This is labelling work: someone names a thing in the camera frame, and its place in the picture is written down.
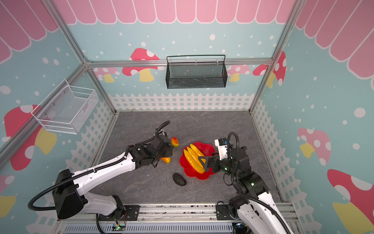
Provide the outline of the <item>orange fake mango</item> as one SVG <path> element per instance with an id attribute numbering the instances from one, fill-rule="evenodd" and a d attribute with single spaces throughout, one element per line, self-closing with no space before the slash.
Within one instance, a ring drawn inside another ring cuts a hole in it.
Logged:
<path id="1" fill-rule="evenodd" d="M 170 164 L 171 162 L 171 158 L 161 158 L 161 160 L 165 162 L 166 164 Z"/>

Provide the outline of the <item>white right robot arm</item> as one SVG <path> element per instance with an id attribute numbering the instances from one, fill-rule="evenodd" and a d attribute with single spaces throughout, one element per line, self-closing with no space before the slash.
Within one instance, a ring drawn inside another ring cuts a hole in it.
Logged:
<path id="1" fill-rule="evenodd" d="M 240 230 L 249 234 L 291 234 L 291 227 L 277 208 L 268 186 L 251 169 L 246 147 L 240 146 L 239 137 L 230 132 L 225 138 L 215 140 L 217 153 L 202 157 L 205 171 L 222 171 L 230 176 L 231 185 L 237 196 L 228 202 L 228 213 L 240 220 Z"/>

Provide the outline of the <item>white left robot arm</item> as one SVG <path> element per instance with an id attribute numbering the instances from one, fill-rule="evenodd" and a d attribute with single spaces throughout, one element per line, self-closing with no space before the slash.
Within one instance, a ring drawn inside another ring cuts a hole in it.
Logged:
<path id="1" fill-rule="evenodd" d="M 149 165 L 157 167 L 160 159 L 171 157 L 175 146 L 163 130 L 169 124 L 170 121 L 162 123 L 150 139 L 127 146 L 125 152 L 111 160 L 74 173 L 69 169 L 61 171 L 55 185 L 35 195 L 28 202 L 28 209 L 55 210 L 58 219 L 85 213 L 123 219 L 127 210 L 119 196 L 101 196 L 90 191 L 121 174 Z"/>

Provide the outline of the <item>red yellow fake mango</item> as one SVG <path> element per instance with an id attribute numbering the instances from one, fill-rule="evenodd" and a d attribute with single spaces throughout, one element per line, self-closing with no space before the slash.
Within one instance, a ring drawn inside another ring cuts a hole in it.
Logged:
<path id="1" fill-rule="evenodd" d="M 178 147 L 179 146 L 179 141 L 176 137 L 171 138 L 171 144 L 173 147 Z"/>

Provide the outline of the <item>dark fake avocado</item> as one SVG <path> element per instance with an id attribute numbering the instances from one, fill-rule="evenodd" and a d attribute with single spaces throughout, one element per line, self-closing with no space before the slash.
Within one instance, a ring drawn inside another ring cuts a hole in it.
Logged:
<path id="1" fill-rule="evenodd" d="M 179 185 L 179 186 L 187 185 L 186 180 L 179 173 L 174 173 L 172 176 L 172 179 L 176 185 Z"/>

